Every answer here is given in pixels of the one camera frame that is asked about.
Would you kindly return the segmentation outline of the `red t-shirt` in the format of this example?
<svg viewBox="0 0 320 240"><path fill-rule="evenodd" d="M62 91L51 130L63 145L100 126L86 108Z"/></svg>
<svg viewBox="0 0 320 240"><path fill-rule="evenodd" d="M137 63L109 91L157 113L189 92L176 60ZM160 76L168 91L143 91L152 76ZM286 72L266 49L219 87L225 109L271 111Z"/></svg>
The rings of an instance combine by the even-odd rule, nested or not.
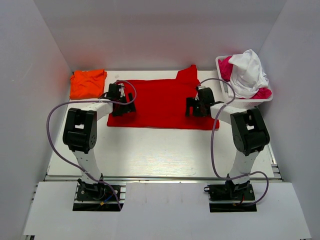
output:
<svg viewBox="0 0 320 240"><path fill-rule="evenodd" d="M195 98L198 70L195 65L180 70L173 79L130 79L124 83L125 94L137 93L135 112L109 115L108 127L206 130L213 128L208 116L186 116L187 98Z"/></svg>

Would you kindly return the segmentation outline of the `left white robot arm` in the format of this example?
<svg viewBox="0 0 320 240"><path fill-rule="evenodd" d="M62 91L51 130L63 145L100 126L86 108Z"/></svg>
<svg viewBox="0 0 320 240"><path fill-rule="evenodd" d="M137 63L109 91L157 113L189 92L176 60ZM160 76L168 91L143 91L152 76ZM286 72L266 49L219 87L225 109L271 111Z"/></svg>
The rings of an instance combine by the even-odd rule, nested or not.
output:
<svg viewBox="0 0 320 240"><path fill-rule="evenodd" d="M106 193L106 187L100 184L103 174L94 153L98 121L108 115L119 117L135 111L133 94L126 94L125 82L120 81L109 84L108 91L98 98L98 102L84 108L72 107L67 112L62 140L80 167L80 183L90 185L88 193L96 200L103 198Z"/></svg>

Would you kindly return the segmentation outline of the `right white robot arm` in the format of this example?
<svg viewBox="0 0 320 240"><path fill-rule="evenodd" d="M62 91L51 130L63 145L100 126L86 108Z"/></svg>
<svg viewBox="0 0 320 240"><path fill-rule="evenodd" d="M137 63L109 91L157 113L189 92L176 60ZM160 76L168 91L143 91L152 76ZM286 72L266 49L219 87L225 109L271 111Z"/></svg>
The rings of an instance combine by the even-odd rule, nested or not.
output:
<svg viewBox="0 0 320 240"><path fill-rule="evenodd" d="M237 108L222 101L215 101L209 87L197 87L196 97L186 98L185 115L212 117L231 125L236 155L233 166L225 178L231 182L226 195L236 200L244 193L242 185L250 181L250 174L259 153L270 142L270 135L260 110Z"/></svg>

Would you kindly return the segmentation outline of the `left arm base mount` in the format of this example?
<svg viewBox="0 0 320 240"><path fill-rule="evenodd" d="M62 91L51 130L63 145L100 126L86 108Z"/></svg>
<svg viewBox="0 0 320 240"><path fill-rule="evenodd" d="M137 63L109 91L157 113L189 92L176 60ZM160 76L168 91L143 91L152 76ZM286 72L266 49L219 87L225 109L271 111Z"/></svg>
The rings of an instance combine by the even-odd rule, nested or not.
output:
<svg viewBox="0 0 320 240"><path fill-rule="evenodd" d="M111 185L113 190L101 183L89 184L77 180L77 188L73 201L74 212L119 212L125 201L125 187Z"/></svg>

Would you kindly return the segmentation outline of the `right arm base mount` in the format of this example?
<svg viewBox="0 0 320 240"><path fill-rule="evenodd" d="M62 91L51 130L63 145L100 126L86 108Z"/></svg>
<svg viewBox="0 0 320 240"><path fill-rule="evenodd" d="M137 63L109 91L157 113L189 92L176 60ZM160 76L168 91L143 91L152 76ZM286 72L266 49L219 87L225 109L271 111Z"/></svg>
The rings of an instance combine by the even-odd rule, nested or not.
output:
<svg viewBox="0 0 320 240"><path fill-rule="evenodd" d="M234 184L227 180L224 184L210 184L203 188L208 194L211 213L245 213L256 212L256 198L253 186L248 180Z"/></svg>

